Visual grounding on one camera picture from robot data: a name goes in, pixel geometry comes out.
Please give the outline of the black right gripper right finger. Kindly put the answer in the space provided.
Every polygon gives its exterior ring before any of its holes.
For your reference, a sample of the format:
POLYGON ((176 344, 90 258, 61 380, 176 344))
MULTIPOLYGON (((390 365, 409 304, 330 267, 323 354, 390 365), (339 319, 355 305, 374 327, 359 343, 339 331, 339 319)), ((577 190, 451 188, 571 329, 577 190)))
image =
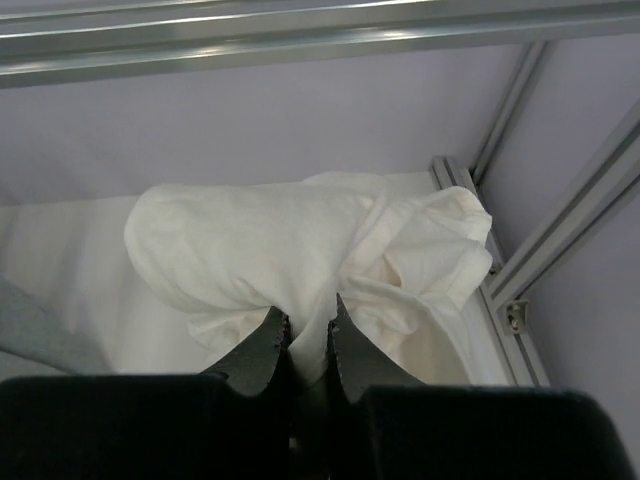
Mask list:
POLYGON ((370 387, 420 387, 353 322, 336 295, 336 317, 327 331, 325 384, 329 404, 355 404, 370 387))

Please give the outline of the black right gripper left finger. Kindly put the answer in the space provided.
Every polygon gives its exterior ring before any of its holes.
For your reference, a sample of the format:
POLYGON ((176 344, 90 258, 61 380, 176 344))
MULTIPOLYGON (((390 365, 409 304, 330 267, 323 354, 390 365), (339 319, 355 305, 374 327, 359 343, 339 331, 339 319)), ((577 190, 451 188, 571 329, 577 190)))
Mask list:
POLYGON ((288 379, 289 345, 289 318, 271 307, 256 330, 201 375, 225 381, 239 395, 257 397, 288 379))

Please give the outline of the white tank top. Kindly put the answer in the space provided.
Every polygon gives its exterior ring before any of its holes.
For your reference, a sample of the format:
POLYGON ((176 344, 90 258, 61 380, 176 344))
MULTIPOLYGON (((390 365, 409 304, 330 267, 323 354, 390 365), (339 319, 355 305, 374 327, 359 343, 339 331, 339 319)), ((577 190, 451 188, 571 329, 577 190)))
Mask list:
POLYGON ((191 336, 221 356, 270 308, 290 320, 306 382, 325 371, 327 327, 359 333, 426 383, 477 379, 462 311, 492 258, 491 217, 463 187, 411 194, 383 176, 329 172, 254 186, 165 184, 124 228, 131 263, 191 336))

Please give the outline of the grey tank top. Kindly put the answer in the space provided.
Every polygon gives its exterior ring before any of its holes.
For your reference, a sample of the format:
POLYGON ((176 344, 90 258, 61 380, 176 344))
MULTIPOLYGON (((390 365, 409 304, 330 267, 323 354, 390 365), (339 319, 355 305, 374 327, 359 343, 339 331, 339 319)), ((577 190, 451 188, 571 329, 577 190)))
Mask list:
POLYGON ((36 300, 1 281, 1 379, 110 374, 90 340, 66 330, 36 300))

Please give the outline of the aluminium frame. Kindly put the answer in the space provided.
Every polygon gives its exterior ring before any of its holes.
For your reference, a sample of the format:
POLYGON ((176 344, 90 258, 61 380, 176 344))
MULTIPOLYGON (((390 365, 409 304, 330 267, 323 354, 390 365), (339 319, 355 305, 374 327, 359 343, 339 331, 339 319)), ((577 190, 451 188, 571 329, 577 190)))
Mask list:
POLYGON ((327 170, 430 191, 489 152, 577 169, 639 97, 635 1, 5 1, 1 275, 121 372, 204 351, 122 231, 170 182, 327 170))

